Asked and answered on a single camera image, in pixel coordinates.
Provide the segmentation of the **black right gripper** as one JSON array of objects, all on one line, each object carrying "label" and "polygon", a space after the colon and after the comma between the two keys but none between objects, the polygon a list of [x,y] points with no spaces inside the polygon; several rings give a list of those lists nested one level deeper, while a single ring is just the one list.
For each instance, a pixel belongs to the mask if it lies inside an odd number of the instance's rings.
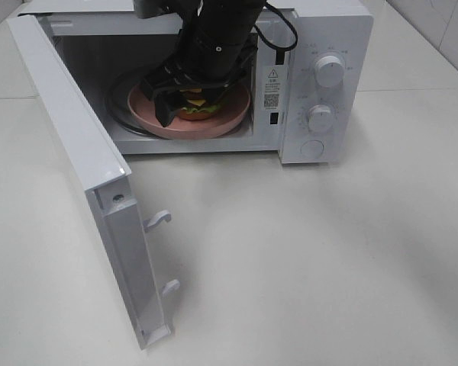
[{"label": "black right gripper", "polygon": [[232,85],[246,75],[257,47],[253,41],[236,45],[179,41],[173,53],[140,81],[140,90],[155,105],[162,127],[183,108],[181,90],[201,88],[210,105],[220,104]]}]

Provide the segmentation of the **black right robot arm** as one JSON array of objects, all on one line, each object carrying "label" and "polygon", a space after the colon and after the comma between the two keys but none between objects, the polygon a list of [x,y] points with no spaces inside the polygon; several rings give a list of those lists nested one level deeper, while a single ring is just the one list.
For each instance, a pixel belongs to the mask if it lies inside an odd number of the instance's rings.
[{"label": "black right robot arm", "polygon": [[155,106],[155,115],[168,127],[187,102],[183,91],[200,88],[202,97],[219,101],[237,83],[244,65],[256,52],[248,44],[264,1],[155,1],[176,13],[182,28],[174,52],[148,72],[140,90]]}]

